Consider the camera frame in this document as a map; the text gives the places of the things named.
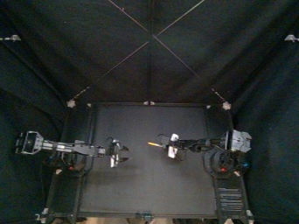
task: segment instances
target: wire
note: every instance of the wire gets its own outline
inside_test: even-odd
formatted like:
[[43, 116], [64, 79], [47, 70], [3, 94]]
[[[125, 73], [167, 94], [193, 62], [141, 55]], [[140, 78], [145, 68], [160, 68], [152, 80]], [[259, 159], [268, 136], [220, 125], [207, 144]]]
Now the wire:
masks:
[[40, 180], [41, 180], [41, 199], [43, 199], [43, 202], [45, 202], [45, 193], [44, 193], [44, 185], [43, 185], [43, 162], [41, 162], [41, 168], [40, 168]]

